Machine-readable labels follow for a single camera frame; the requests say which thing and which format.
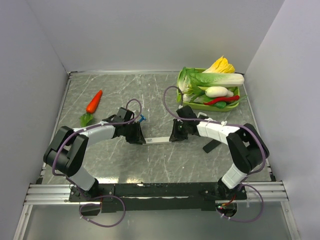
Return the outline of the white remote control body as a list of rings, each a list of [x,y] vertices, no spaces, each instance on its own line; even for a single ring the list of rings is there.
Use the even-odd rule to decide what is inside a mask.
[[[160,144],[169,144],[171,143],[170,137],[149,137],[145,138],[144,145],[160,145]]]

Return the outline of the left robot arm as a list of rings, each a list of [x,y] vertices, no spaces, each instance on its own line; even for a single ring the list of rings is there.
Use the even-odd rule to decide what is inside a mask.
[[[136,121],[134,115],[121,107],[117,114],[94,125],[81,128],[62,126],[44,153],[44,163],[52,167],[55,175],[60,172],[59,175],[81,189],[81,195],[87,201],[95,200],[101,191],[99,181],[83,167],[87,147],[117,137],[125,137],[129,144],[145,144],[141,122]]]

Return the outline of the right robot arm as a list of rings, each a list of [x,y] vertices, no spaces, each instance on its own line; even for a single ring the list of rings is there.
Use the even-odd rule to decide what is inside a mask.
[[[240,189],[243,180],[264,168],[270,153],[253,125],[228,124],[216,122],[206,115],[196,116],[188,105],[176,113],[169,138],[171,142],[196,135],[228,146],[232,165],[217,183],[217,191],[223,199],[230,199]]]

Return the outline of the small white remote control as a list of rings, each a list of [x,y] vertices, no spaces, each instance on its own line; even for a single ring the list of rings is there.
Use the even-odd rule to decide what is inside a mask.
[[[197,114],[197,118],[204,120],[204,119],[207,119],[207,118],[208,118],[208,115],[207,115],[206,113],[199,112],[199,113]]]

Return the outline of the green toy bok choy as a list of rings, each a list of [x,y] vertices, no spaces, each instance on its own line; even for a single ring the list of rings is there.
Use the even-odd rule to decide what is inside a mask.
[[[202,90],[200,87],[188,87],[184,91],[178,88],[176,101],[193,103],[198,97],[204,94],[205,91]]]

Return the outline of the green plastic basket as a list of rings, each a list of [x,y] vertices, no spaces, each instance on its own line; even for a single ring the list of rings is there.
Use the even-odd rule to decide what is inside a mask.
[[[204,94],[202,96],[198,97],[195,100],[195,102],[180,102],[180,103],[182,103],[184,106],[190,106],[194,110],[203,110],[203,111],[211,111],[211,112],[229,112],[229,111],[235,109],[240,104],[240,101],[242,99],[245,99],[247,97],[246,95],[244,95],[244,96],[240,95],[240,87],[241,86],[227,88],[228,90],[230,90],[231,92],[234,93],[234,96],[238,95],[240,97],[240,99],[236,100],[236,101],[232,101],[232,102],[226,102],[227,106],[223,109],[219,109],[217,107],[214,107],[214,104],[213,105],[204,105],[204,103],[210,102],[213,99],[217,98],[217,97],[211,98],[211,97],[208,97],[205,95],[205,90],[208,87],[201,87],[201,89],[204,90]]]

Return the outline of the green toy pepper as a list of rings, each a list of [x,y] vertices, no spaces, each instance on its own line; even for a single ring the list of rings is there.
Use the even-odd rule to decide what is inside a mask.
[[[214,107],[218,108],[218,109],[223,109],[227,106],[227,103],[225,101],[219,101],[219,102],[216,102],[214,104]]]

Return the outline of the orange toy carrot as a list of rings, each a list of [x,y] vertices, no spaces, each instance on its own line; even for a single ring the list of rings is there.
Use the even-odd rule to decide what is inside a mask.
[[[92,98],[91,102],[87,105],[85,113],[79,118],[80,126],[82,128],[86,127],[90,123],[90,121],[93,120],[94,113],[99,106],[102,95],[103,91],[99,90],[97,94]]]

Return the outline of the toy napa cabbage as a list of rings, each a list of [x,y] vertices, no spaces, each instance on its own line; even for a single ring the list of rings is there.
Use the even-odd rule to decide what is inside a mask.
[[[183,91],[187,88],[199,87],[240,87],[244,84],[245,79],[239,73],[203,73],[202,68],[184,67],[178,76],[177,86]]]

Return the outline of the white toy radish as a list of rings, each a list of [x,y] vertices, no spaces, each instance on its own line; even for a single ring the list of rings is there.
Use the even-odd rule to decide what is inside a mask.
[[[205,95],[209,98],[233,97],[234,93],[222,86],[211,86],[205,90]]]

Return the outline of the red toy chili pepper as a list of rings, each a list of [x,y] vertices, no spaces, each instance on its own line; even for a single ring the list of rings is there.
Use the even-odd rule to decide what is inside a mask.
[[[214,105],[216,103],[219,103],[219,102],[233,102],[233,101],[237,101],[240,99],[240,96],[239,95],[235,95],[235,96],[231,96],[231,97],[217,97],[209,102],[205,102],[204,105],[206,106],[211,106],[211,105]]]

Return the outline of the yellow toy cabbage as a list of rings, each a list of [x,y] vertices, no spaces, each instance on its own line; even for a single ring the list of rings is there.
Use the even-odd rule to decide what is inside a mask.
[[[221,56],[203,73],[233,74],[235,71],[235,67],[229,63],[228,59]]]

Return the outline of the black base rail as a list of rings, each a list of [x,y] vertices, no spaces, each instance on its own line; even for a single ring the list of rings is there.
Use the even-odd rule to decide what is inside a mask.
[[[223,201],[246,200],[245,188],[230,190],[218,182],[100,183],[97,195],[71,188],[71,203],[100,204],[102,213],[118,211],[201,210],[215,211]]]

